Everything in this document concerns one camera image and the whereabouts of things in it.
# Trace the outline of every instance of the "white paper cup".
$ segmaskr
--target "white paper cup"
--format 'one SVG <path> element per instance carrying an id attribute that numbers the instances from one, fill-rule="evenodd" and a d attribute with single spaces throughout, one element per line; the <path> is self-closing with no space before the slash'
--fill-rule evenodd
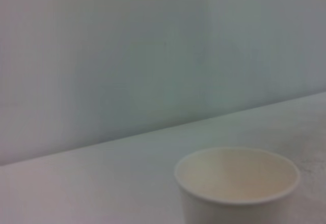
<path id="1" fill-rule="evenodd" d="M 179 161 L 186 224 L 286 224 L 300 173 L 292 161 L 249 148 L 213 148 Z"/>

